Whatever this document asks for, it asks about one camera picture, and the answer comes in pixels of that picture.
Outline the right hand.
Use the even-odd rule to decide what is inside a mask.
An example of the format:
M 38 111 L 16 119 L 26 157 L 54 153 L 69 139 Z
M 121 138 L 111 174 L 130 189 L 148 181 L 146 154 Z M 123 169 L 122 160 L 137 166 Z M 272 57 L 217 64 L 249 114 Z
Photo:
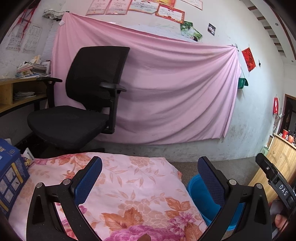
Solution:
M 275 199 L 269 205 L 269 212 L 271 216 L 271 222 L 273 226 L 273 235 L 278 233 L 287 222 L 287 217 L 284 216 L 285 207 L 283 203 L 277 199 Z

